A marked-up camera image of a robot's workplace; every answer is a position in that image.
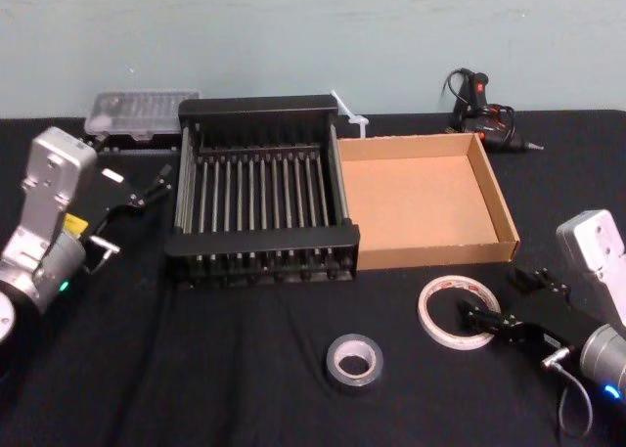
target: blue led light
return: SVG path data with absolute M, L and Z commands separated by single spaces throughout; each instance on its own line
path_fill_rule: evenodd
M 613 385 L 605 385 L 604 391 L 610 394 L 616 400 L 619 400 L 622 397 L 622 395 L 619 394 L 619 391 L 617 391 L 617 388 L 615 388 Z

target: black metal rack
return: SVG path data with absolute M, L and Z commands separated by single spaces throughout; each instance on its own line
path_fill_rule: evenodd
M 188 100 L 174 234 L 189 284 L 352 279 L 348 216 L 330 95 Z

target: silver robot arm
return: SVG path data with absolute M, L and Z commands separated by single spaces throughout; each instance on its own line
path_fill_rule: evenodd
M 82 243 L 63 226 L 96 159 L 94 149 L 56 127 L 32 141 L 22 218 L 0 259 L 0 377 L 33 322 L 85 260 Z
M 604 320 L 580 356 L 583 375 L 626 403 L 626 253 L 608 210 L 588 210 L 561 224 L 557 238 L 572 269 L 594 286 Z

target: tape roll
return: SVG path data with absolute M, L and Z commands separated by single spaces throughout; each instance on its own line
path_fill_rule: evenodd
M 341 361 L 358 357 L 365 362 L 364 370 L 352 374 L 341 367 Z M 378 382 L 382 374 L 382 351 L 379 346 L 363 335 L 338 337 L 326 354 L 326 369 L 335 386 L 351 392 L 364 391 Z
M 465 289 L 477 295 L 482 300 L 487 308 L 493 312 L 500 312 L 500 304 L 496 296 L 483 284 L 474 279 L 466 278 L 464 276 L 443 276 L 441 278 L 434 279 L 424 286 L 420 293 L 418 300 L 418 316 L 420 317 L 420 323 L 424 327 L 425 331 L 439 344 L 443 344 L 451 349 L 457 349 L 461 351 L 470 351 L 487 344 L 493 335 L 490 333 L 481 333 L 474 336 L 458 336 L 444 332 L 439 328 L 430 318 L 428 314 L 428 300 L 436 292 L 446 289 Z

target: clear plastic lid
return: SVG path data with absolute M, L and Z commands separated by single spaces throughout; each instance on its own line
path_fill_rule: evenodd
M 176 134 L 180 132 L 178 105 L 199 97 L 200 92 L 192 90 L 103 92 L 85 121 L 85 132 L 126 135 L 139 142 L 159 134 Z

